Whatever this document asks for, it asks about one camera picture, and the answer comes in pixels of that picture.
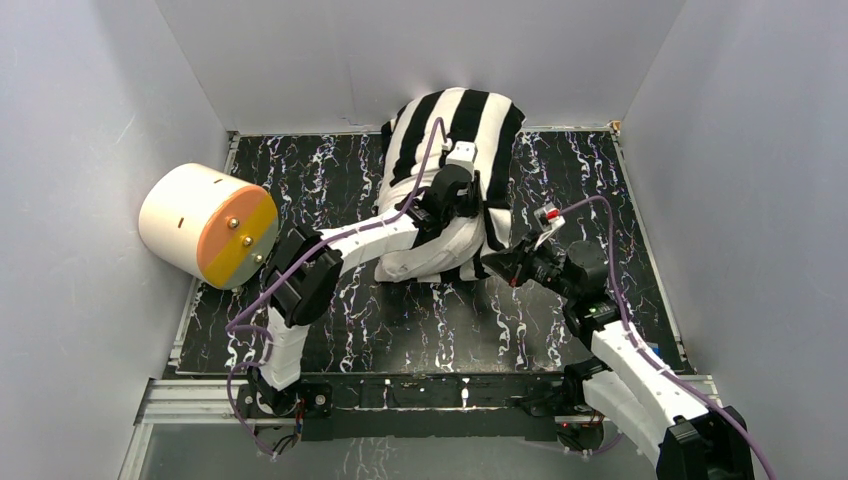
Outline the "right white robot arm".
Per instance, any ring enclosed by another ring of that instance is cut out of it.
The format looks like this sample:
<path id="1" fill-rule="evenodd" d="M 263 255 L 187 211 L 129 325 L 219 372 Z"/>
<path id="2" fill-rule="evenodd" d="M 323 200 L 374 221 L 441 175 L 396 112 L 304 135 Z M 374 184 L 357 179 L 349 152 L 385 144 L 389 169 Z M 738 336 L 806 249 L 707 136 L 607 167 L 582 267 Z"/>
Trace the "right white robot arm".
<path id="1" fill-rule="evenodd" d="M 611 419 L 645 455 L 659 479 L 751 479 L 751 451 L 741 415 L 708 406 L 632 328 L 606 290 L 600 245 L 577 241 L 557 254 L 526 236 L 486 255 L 489 270 L 519 287 L 533 280 L 560 295 L 568 330 L 591 352 L 565 368 L 563 399 L 577 414 Z"/>

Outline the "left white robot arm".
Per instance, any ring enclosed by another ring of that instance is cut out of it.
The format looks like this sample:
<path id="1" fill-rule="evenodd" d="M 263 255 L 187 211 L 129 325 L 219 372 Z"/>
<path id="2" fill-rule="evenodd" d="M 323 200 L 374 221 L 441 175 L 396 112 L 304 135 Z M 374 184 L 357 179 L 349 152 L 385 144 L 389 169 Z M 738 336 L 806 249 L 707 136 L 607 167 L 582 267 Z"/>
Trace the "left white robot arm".
<path id="1" fill-rule="evenodd" d="M 275 416 L 297 407 L 294 383 L 301 376 L 309 327 L 328 310 L 344 273 L 395 252 L 406 260 L 406 269 L 431 271 L 450 257 L 452 227 L 481 210 L 479 171 L 448 164 L 429 186 L 377 217 L 323 231 L 292 227 L 265 277 L 270 296 L 266 358 L 249 374 L 263 407 Z"/>

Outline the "black white striped pillowcase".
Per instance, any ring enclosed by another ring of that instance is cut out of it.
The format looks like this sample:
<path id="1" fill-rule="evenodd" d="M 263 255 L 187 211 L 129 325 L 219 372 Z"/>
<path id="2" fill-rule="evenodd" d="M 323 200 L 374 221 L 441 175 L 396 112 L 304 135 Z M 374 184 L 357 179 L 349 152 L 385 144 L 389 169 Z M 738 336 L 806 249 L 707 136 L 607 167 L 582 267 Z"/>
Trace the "black white striped pillowcase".
<path id="1" fill-rule="evenodd" d="M 446 165 L 446 140 L 475 146 L 482 209 L 473 217 L 454 218 L 432 241 L 382 256 L 376 281 L 435 283 L 491 276 L 483 257 L 511 243 L 510 168 L 524 121 L 524 113 L 504 95 L 453 87 L 410 101 L 382 126 L 378 212 L 403 203 L 413 186 L 431 185 Z"/>

